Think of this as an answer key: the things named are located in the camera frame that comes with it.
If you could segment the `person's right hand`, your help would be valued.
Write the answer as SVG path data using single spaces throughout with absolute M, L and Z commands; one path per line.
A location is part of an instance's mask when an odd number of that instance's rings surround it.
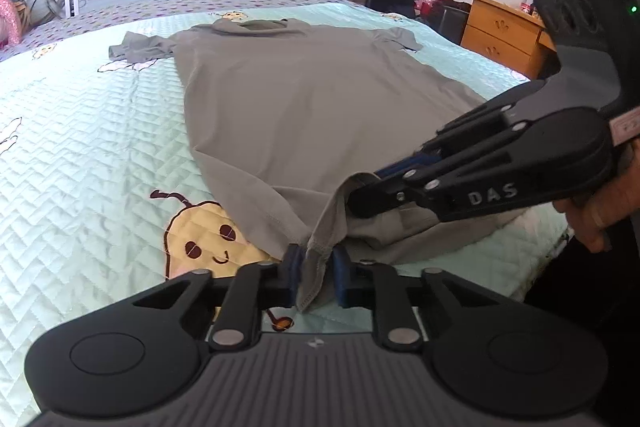
M 570 199 L 553 203 L 582 245 L 592 253 L 605 250 L 605 230 L 639 209 L 639 157 L 612 181 L 578 206 Z

